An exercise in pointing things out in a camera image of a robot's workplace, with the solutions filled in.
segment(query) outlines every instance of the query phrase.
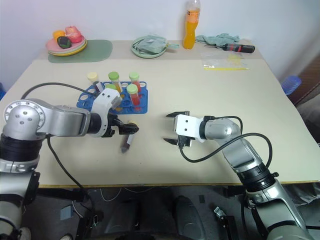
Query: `screwdriver handle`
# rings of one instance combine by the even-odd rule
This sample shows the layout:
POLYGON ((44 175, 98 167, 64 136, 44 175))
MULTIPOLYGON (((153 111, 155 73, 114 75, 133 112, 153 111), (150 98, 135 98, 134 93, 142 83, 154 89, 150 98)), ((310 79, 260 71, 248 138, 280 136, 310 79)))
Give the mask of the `screwdriver handle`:
POLYGON ((224 51, 234 51, 238 53, 248 53, 252 54, 256 47, 253 45, 242 45, 242 44, 232 44, 232 43, 227 43, 225 45, 220 46, 221 49, 224 51))

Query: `table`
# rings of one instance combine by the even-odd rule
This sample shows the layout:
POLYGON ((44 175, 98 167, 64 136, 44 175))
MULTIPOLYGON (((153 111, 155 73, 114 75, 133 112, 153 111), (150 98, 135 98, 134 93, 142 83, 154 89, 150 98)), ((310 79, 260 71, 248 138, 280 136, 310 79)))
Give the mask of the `table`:
MULTIPOLYGON (((62 82, 86 89, 88 72, 97 72, 101 81, 117 71, 121 81, 131 71, 140 74, 149 91, 146 114, 119 115, 126 122, 134 120, 140 130, 130 150, 120 152, 122 136, 112 138, 53 137, 52 146, 66 169, 86 187, 157 186, 157 185, 237 185, 240 181, 223 155, 200 163, 189 163, 176 146, 163 140, 176 137, 173 119, 166 114, 189 110, 191 116, 239 116, 243 133, 257 132, 272 142, 271 172, 279 172, 282 183, 317 182, 320 179, 320 149, 309 134, 296 108, 258 50, 243 61, 248 70, 205 70, 197 43, 192 50, 183 48, 166 52, 159 58, 142 59, 130 52, 129 41, 114 41, 109 59, 90 63, 50 63, 45 51, 32 62, 0 101, 0 112, 20 99, 30 87, 44 82, 62 82)), ((62 86, 45 86, 28 97, 53 105, 75 106, 80 92, 62 86)), ((1 117, 0 127, 5 124, 1 117)), ((249 137, 264 162, 268 146, 263 139, 249 137)), ((218 145, 214 141, 192 142, 184 151, 190 158, 202 157, 218 145)), ((41 188, 66 188, 75 184, 60 169, 46 141, 40 151, 37 171, 41 188)))

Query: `pink plate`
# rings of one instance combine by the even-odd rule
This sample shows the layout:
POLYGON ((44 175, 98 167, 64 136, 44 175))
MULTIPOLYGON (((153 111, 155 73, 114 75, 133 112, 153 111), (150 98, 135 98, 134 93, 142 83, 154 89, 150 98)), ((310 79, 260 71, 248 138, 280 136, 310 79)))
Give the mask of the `pink plate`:
POLYGON ((50 52, 56 52, 56 53, 70 52, 71 50, 76 49, 81 44, 83 44, 85 42, 85 40, 86 39, 82 36, 82 40, 80 42, 72 43, 71 47, 63 49, 63 48, 59 47, 58 43, 54 39, 51 39, 46 42, 45 47, 50 52))

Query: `blue test tube rack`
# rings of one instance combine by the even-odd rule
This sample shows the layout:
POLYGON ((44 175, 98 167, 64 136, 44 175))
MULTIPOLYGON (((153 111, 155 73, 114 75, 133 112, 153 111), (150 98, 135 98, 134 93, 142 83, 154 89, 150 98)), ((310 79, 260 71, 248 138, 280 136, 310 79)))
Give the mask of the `blue test tube rack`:
MULTIPOLYGON (((102 83, 103 88, 105 88, 105 84, 112 84, 112 82, 111 81, 103 82, 102 83)), ((122 102, 115 109, 110 109, 109 113, 123 115, 123 114, 145 114, 148 112, 147 83, 145 81, 140 82, 141 91, 138 93, 140 97, 139 105, 133 105, 130 99, 130 95, 127 92, 127 86, 129 84, 131 84, 131 81, 121 82, 122 92, 120 93, 120 96, 122 97, 122 102)), ((96 89, 93 85, 91 85, 86 89, 86 91, 95 93, 96 89)), ((95 96, 89 95, 83 92, 79 96, 76 106, 77 108, 87 109, 88 111, 91 111, 94 100, 95 100, 95 96)))

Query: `screwdriver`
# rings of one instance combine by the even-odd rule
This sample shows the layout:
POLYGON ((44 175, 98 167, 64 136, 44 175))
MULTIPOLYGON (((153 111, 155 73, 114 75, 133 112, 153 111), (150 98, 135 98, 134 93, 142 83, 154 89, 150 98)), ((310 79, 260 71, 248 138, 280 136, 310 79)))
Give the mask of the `screwdriver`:
POLYGON ((225 45, 205 45, 205 47, 207 48, 219 48, 222 49, 224 51, 234 51, 234 52, 238 52, 238 53, 248 53, 248 54, 252 54, 256 47, 253 45, 243 45, 243 44, 233 44, 233 43, 227 43, 225 45))

